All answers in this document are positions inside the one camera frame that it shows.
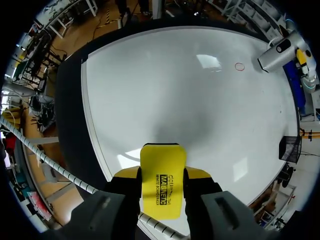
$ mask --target wooden floor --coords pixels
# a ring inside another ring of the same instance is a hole
[[[136,0],[127,0],[127,6],[131,11],[135,8],[137,4]],[[225,19],[220,15],[220,13],[213,9],[212,7],[206,8],[208,12],[213,16],[213,18],[225,21]],[[67,56],[73,54],[75,51],[83,47],[88,42],[93,39],[102,36],[106,33],[115,31],[118,29],[117,21],[114,21],[110,24],[107,24],[103,27],[101,26],[107,21],[107,12],[109,12],[109,20],[117,20],[120,17],[118,8],[115,5],[114,1],[106,2],[104,6],[101,6],[98,10],[97,16],[93,17],[90,13],[86,15],[86,21],[81,25],[73,24],[67,30],[63,39],[55,37],[52,43],[51,49],[59,54],[61,57],[64,53],[67,53]],[[140,12],[140,7],[135,8],[134,13],[138,14]],[[140,21],[145,21],[146,19],[142,15],[137,15]],[[28,110],[23,113],[25,118],[24,126],[24,135],[27,138],[40,138],[40,137],[57,137],[57,130],[52,127],[50,130],[46,131],[44,135],[37,131],[36,125],[31,124],[32,116],[29,115]],[[55,160],[61,166],[64,166],[64,157],[60,151],[59,143],[45,144],[42,146],[45,153],[48,157]],[[41,183],[45,180],[45,176],[42,170],[38,167],[38,163],[35,155],[28,156],[28,161],[30,163],[33,175],[38,183]],[[59,189],[63,188],[65,184],[63,183],[45,183],[41,185],[41,191],[45,197],[50,196]],[[61,224],[65,225],[71,216],[71,211],[78,206],[83,199],[80,197],[77,189],[74,187],[72,190],[65,193],[60,198],[56,199],[53,203],[53,212],[55,219]]]

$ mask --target cable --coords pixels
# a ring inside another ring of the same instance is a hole
[[[134,9],[132,11],[132,15],[135,14],[135,10],[136,10],[137,6],[138,6],[138,1],[136,2],[136,5],[135,5],[135,7],[134,7]]]
[[[181,6],[177,3],[177,0],[174,0],[175,4],[178,5],[179,8],[181,8]]]
[[[103,16],[104,16],[104,15],[102,15],[102,16],[100,17],[99,23],[96,25],[96,27],[95,27],[95,29],[94,29],[94,31],[93,31],[92,40],[95,39],[96,30],[97,30],[98,27],[100,26],[101,19],[102,19]]]
[[[38,158],[43,160],[46,164],[56,170],[58,173],[69,179],[78,187],[82,188],[83,190],[87,191],[88,193],[94,194],[98,191],[93,186],[88,185],[87,183],[83,182],[79,178],[72,175],[70,172],[65,170],[63,167],[59,166],[55,161],[51,158],[46,156],[42,151],[40,151],[36,146],[34,146],[25,136],[19,132],[10,122],[8,122],[3,116],[0,117],[0,124],[4,125],[8,130],[10,130],[24,145],[26,145]]]
[[[29,108],[31,108],[30,105],[29,105],[29,103],[28,103],[26,100],[24,100],[24,98],[32,97],[32,96],[36,95],[36,93],[34,93],[33,95],[28,95],[28,96],[21,96],[19,93],[17,93],[17,92],[16,92],[15,90],[13,90],[13,89],[11,89],[11,91],[13,91],[15,94],[17,94],[17,95],[21,98],[21,100],[24,101],[24,103],[26,103]]]
[[[316,156],[316,157],[319,157],[320,158],[320,155],[317,155],[317,154],[312,154],[312,153],[310,153],[310,152],[307,152],[307,151],[302,151],[301,150],[301,154],[302,155],[306,155],[306,156]]]
[[[2,111],[3,113],[10,113],[11,114],[11,116],[12,116],[12,119],[13,119],[13,122],[14,122],[14,127],[16,126],[16,119],[15,119],[15,117],[14,117],[14,115],[12,114],[12,112],[11,111],[9,111],[9,110],[5,110],[5,111]]]
[[[61,167],[59,164],[57,164],[55,161],[53,161],[46,154],[44,154],[39,148],[34,146],[25,136],[23,136],[18,129],[12,126],[12,124],[8,122],[3,116],[0,117],[0,124],[4,125],[10,132],[12,132],[25,146],[27,146],[37,156],[38,159],[44,161],[58,173],[69,179],[72,183],[74,183],[75,185],[77,185],[78,187],[82,188],[90,194],[94,194],[96,191],[98,191],[98,189],[94,188],[93,186],[90,186],[89,184],[75,177],[70,172]],[[138,219],[142,223],[149,225],[151,228],[156,229],[157,231],[163,233],[164,235],[174,240],[182,240],[186,237],[181,233],[173,230],[172,228],[164,225],[163,223],[144,214],[143,212],[140,212]]]
[[[65,50],[62,50],[62,49],[56,49],[53,45],[51,45],[51,47],[53,47],[56,51],[61,51],[61,52],[64,52],[66,55],[68,55],[68,53],[67,53]]]

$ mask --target black cable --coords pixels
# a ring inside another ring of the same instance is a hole
[[[133,9],[133,11],[132,11],[132,15],[135,14],[135,10],[136,10],[136,8],[137,8],[137,6],[138,6],[138,3],[139,3],[139,2],[137,1],[137,2],[136,2],[136,5],[135,5],[135,7],[134,7],[134,9]]]
[[[100,17],[99,22],[98,22],[98,24],[96,25],[96,27],[95,27],[95,29],[94,29],[94,31],[93,31],[92,40],[95,39],[96,30],[98,29],[99,25],[101,24],[101,19],[102,19],[103,16],[104,16],[104,15],[102,15],[102,16]]]
[[[61,52],[64,52],[65,54],[68,55],[68,53],[65,51],[65,50],[62,50],[62,49],[56,49],[53,45],[51,45],[51,47],[53,47],[53,49],[55,49],[56,51],[61,51]]]
[[[312,154],[310,152],[307,152],[307,151],[301,151],[301,155],[306,155],[306,156],[316,156],[316,157],[319,157],[320,158],[320,155],[317,155],[317,154]]]

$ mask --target metal rack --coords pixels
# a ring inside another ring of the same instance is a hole
[[[279,37],[279,40],[282,38],[279,25],[285,27],[285,18],[266,0],[227,0],[224,8],[214,4],[213,0],[207,0],[207,2],[219,10],[221,15],[227,16],[228,21],[244,24],[249,30],[254,30],[259,34],[264,35],[269,41],[276,37]],[[264,9],[266,5],[275,9],[277,17],[272,16],[266,9]],[[245,6],[247,8],[249,6],[251,9],[253,9],[254,14],[249,15],[244,10]],[[245,22],[239,21],[236,18],[237,15],[239,15],[240,18]],[[266,28],[261,27],[260,24],[255,20],[255,15],[258,15],[259,18],[262,18],[263,21],[266,21],[269,26]]]

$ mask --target white cable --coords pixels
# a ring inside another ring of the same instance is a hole
[[[11,111],[9,111],[9,110],[5,110],[5,111],[2,111],[3,113],[10,113],[11,114],[11,116],[12,116],[12,118],[13,118],[13,122],[14,122],[14,127],[16,126],[16,119],[15,119],[15,117],[14,117],[14,115],[12,114],[12,112]]]
[[[2,107],[2,105],[6,105],[9,107],[14,107],[14,108],[20,108],[20,106],[16,106],[16,105],[12,105],[12,104],[7,104],[7,103],[1,103],[0,106]]]
[[[43,160],[46,164],[48,164],[58,173],[69,179],[75,185],[77,185],[78,187],[82,188],[90,194],[94,194],[96,191],[98,191],[98,189],[94,188],[93,186],[90,186],[89,184],[75,177],[70,172],[61,167],[59,164],[57,164],[55,161],[53,161],[50,157],[45,155],[39,148],[34,146],[25,136],[23,136],[18,129],[12,126],[12,124],[8,122],[3,116],[0,117],[0,124],[4,125],[10,132],[12,132],[24,145],[26,145],[37,156],[38,159],[40,158],[41,160]],[[149,225],[153,229],[156,229],[157,231],[163,233],[171,239],[188,239],[188,237],[155,220],[154,218],[144,214],[143,212],[140,212],[140,214],[138,215],[138,219],[142,223]]]
[[[180,232],[177,232],[176,230],[173,230],[172,228],[164,225],[162,222],[159,222],[159,221],[155,220],[154,218],[146,215],[143,212],[140,212],[140,214],[138,216],[138,219],[142,223],[148,224],[153,229],[163,233],[164,235],[166,235],[170,239],[182,240],[182,239],[186,239],[187,238],[186,236],[182,235]]]
[[[32,94],[32,95],[28,95],[28,96],[21,96],[19,93],[17,93],[17,91],[15,91],[15,90],[13,90],[13,89],[11,89],[10,91],[13,91],[15,94],[17,94],[17,95],[21,98],[21,100],[24,101],[24,103],[26,103],[29,108],[31,108],[31,106],[29,105],[29,103],[28,103],[26,100],[24,100],[24,98],[28,98],[28,97],[34,96],[34,95],[36,95],[36,93],[34,93],[34,94]]]
[[[273,39],[271,39],[271,41],[268,43],[268,46],[266,47],[266,49],[268,50],[270,48],[271,44],[273,43],[273,41],[278,39],[278,38],[280,38],[280,36],[276,36]]]
[[[174,0],[174,2],[175,2],[175,4],[178,5],[179,8],[181,8],[180,5],[177,3],[177,0]]]
[[[26,145],[38,158],[43,160],[46,164],[56,170],[58,173],[69,179],[72,183],[87,191],[88,193],[94,194],[98,191],[93,186],[88,185],[84,181],[72,175],[70,172],[65,170],[63,167],[59,166],[50,157],[46,156],[39,148],[34,146],[25,136],[19,132],[10,122],[8,122],[3,116],[0,117],[0,123],[4,125],[10,132],[12,132],[24,145]]]

